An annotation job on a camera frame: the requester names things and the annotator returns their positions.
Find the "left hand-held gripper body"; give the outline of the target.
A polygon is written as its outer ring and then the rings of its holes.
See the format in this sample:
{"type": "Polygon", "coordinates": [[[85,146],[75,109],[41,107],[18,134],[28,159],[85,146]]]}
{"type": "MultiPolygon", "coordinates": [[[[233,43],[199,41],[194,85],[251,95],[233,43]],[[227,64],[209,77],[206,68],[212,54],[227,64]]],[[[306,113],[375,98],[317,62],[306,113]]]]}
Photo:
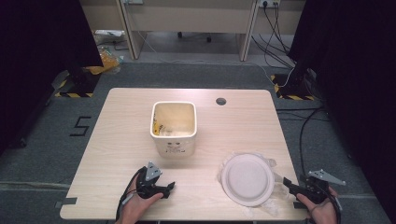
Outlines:
{"type": "Polygon", "coordinates": [[[136,191],[143,199],[148,199],[157,193],[164,193],[164,187],[157,187],[156,182],[162,175],[162,171],[150,161],[142,168],[136,180],[136,191]]]}

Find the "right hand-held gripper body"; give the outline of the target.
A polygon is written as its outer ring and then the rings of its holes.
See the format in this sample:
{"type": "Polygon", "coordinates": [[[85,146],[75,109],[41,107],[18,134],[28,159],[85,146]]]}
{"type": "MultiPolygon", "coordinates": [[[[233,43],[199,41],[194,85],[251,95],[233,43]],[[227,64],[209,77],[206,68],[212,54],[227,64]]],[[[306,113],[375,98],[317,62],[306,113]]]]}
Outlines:
{"type": "Polygon", "coordinates": [[[309,171],[307,176],[303,177],[306,188],[309,191],[307,197],[313,203],[322,203],[326,198],[329,197],[329,184],[337,184],[344,186],[346,184],[345,180],[341,180],[323,169],[316,171],[309,171]]]}

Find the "white square trash bin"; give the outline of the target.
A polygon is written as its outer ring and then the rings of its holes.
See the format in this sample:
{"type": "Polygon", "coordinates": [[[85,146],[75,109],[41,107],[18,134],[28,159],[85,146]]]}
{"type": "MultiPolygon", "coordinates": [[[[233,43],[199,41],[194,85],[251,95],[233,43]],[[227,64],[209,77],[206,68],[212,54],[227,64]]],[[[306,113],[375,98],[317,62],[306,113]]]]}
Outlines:
{"type": "Polygon", "coordinates": [[[194,103],[162,101],[152,107],[149,133],[161,157],[183,159],[191,156],[195,149],[197,114],[194,103]],[[152,125],[158,121],[163,125],[161,136],[152,133],[152,125]]]}

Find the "white paper plate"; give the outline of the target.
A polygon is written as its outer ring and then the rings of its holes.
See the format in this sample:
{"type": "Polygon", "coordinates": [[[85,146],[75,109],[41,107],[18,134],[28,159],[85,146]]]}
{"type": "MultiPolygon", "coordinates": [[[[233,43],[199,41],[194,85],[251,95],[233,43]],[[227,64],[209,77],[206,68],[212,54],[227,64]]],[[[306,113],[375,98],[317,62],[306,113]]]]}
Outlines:
{"type": "Polygon", "coordinates": [[[260,154],[237,154],[228,159],[219,182],[235,203],[254,207],[265,203],[273,193],[275,175],[270,162],[260,154]]]}

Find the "person's left hand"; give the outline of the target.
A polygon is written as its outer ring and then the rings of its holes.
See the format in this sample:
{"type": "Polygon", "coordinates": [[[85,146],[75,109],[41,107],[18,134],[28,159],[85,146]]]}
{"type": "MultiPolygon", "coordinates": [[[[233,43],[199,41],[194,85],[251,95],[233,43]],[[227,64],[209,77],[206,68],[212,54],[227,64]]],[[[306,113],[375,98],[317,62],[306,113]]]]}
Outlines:
{"type": "Polygon", "coordinates": [[[122,207],[120,218],[116,221],[116,224],[135,224],[162,196],[162,193],[157,193],[148,199],[142,199],[139,195],[135,194],[122,207]]]}

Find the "person's right hand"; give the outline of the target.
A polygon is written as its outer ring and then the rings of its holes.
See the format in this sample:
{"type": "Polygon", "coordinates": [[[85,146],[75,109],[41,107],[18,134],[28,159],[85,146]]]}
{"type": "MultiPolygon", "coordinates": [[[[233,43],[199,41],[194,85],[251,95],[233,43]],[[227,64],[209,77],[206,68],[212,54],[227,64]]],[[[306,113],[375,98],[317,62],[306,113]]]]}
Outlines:
{"type": "Polygon", "coordinates": [[[307,217],[313,219],[316,224],[338,223],[335,208],[329,199],[320,204],[315,204],[301,193],[297,194],[297,199],[306,206],[307,217]]]}

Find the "black stand base striped tape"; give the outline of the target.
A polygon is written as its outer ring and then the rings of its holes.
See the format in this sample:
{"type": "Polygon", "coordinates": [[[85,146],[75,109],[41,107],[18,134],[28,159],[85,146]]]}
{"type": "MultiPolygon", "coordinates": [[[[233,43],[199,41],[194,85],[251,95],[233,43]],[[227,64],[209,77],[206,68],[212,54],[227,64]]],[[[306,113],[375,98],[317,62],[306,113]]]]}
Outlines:
{"type": "Polygon", "coordinates": [[[304,67],[297,63],[287,74],[271,75],[276,96],[279,99],[313,101],[314,96],[306,87],[305,73],[304,67]]]}
{"type": "Polygon", "coordinates": [[[67,74],[55,92],[56,97],[85,98],[92,97],[100,79],[90,70],[82,68],[77,74],[67,74]]]}

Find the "black curtain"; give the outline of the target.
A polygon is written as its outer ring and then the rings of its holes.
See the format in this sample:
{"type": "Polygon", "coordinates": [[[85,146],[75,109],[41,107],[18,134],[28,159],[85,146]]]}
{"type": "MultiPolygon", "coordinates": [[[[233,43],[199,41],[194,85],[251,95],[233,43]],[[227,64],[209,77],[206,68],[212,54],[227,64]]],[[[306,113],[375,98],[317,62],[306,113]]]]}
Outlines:
{"type": "Polygon", "coordinates": [[[289,56],[316,72],[348,149],[396,224],[396,0],[305,0],[289,56]]]}
{"type": "Polygon", "coordinates": [[[0,0],[0,155],[60,72],[101,63],[79,0],[0,0]]]}

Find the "yellow plastic bag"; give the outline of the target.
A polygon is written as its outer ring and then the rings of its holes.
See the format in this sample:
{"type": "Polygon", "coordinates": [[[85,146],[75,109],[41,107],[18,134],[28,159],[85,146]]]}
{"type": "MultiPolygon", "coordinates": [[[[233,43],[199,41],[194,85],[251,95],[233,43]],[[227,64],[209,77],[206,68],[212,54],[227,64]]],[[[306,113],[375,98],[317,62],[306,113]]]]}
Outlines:
{"type": "Polygon", "coordinates": [[[116,68],[122,63],[122,58],[115,56],[108,49],[99,49],[99,54],[102,60],[102,66],[88,66],[87,69],[93,75],[99,75],[103,72],[116,68]]]}

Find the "clear bags with papers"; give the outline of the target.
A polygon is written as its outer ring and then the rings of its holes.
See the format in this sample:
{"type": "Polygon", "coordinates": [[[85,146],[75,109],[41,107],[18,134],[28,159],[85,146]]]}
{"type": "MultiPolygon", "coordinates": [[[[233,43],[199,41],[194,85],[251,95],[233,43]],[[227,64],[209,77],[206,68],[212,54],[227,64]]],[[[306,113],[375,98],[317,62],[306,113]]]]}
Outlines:
{"type": "Polygon", "coordinates": [[[114,50],[128,49],[123,30],[94,30],[92,35],[97,46],[112,46],[114,50]]]}

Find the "beige office desk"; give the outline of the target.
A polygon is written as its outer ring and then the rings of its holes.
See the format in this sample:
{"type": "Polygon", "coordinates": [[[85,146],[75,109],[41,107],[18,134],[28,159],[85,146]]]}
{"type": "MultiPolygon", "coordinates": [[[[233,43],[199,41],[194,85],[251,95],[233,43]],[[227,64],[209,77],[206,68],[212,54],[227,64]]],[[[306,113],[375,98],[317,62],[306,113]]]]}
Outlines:
{"type": "Polygon", "coordinates": [[[305,0],[280,0],[260,7],[259,0],[78,0],[93,30],[123,30],[131,58],[140,56],[147,32],[235,34],[239,59],[248,57],[250,37],[269,35],[267,19],[283,35],[293,35],[305,0]]]}

